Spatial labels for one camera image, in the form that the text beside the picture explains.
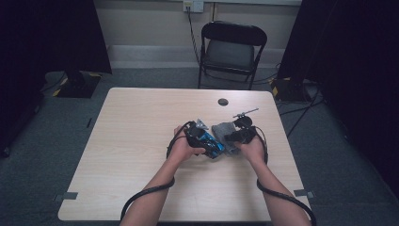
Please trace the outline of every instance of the gray carpet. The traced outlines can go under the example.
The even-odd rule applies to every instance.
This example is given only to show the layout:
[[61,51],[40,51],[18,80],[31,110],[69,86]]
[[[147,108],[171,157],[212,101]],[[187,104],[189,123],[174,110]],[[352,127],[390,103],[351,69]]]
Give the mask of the gray carpet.
[[[256,79],[274,72],[259,69]],[[44,92],[40,111],[10,146],[10,158],[0,159],[0,225],[118,225],[117,222],[62,222],[57,218],[60,202],[53,201],[55,195],[68,189],[106,93],[113,87],[195,89],[198,69],[116,69],[113,73],[101,79],[91,99],[52,97],[56,87]],[[61,75],[47,74],[48,85]],[[222,89],[247,89],[246,84],[204,80]],[[311,95],[315,94],[315,85],[307,88]],[[270,87],[261,84],[253,89],[270,90]],[[277,106],[282,113],[306,105],[277,103]],[[287,133],[301,113],[281,116]],[[399,225],[397,200],[369,161],[345,140],[341,122],[327,105],[311,108],[289,141],[303,184],[315,194],[310,203],[318,225]]]

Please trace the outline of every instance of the chair backrest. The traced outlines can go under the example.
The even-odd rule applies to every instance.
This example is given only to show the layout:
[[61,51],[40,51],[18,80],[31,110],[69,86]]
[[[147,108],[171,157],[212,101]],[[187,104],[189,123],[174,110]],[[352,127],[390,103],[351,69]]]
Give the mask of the chair backrest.
[[264,46],[267,42],[266,34],[257,26],[221,21],[206,24],[201,30],[201,37],[202,42],[206,38],[254,46]]

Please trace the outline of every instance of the black handheld device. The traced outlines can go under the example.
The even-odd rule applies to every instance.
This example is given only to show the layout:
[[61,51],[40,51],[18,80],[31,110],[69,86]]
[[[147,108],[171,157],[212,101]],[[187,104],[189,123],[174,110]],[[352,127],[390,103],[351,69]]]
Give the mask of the black handheld device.
[[212,159],[224,152],[223,144],[217,142],[205,131],[208,127],[201,120],[197,120],[197,123],[191,121],[188,125],[188,129],[184,130],[184,133],[191,147],[204,148],[204,154]]
[[256,135],[256,127],[252,126],[252,119],[248,116],[238,118],[233,122],[240,130],[225,135],[226,141],[238,141],[248,144]]

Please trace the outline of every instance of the electrical outlet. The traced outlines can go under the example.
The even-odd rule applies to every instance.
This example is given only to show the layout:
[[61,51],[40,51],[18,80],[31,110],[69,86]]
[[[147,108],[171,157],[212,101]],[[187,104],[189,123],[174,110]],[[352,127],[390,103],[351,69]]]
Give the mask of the electrical outlet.
[[193,9],[193,1],[183,1],[183,11],[187,11],[187,8],[190,8],[190,11],[194,11]]
[[187,11],[190,8],[190,12],[203,12],[203,1],[183,1],[183,11]]

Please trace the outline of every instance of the person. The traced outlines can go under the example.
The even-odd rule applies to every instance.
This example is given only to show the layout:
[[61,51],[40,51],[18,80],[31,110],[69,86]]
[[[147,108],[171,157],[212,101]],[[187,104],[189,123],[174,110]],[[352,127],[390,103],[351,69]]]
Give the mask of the person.
[[[181,126],[178,126],[174,129],[175,135],[180,128]],[[184,137],[184,132],[182,131],[178,137]],[[255,136],[249,144],[235,142],[234,145],[241,150],[244,157],[249,161],[262,186],[293,197],[293,194],[264,163],[263,145],[258,137]],[[205,153],[203,148],[192,148],[185,138],[178,138],[167,160],[143,189],[169,183],[183,161],[189,159],[193,154],[201,153]],[[138,198],[131,204],[120,225],[156,225],[167,195],[168,189],[164,189]],[[311,225],[305,211],[299,206],[266,193],[263,193],[263,197],[273,225]]]

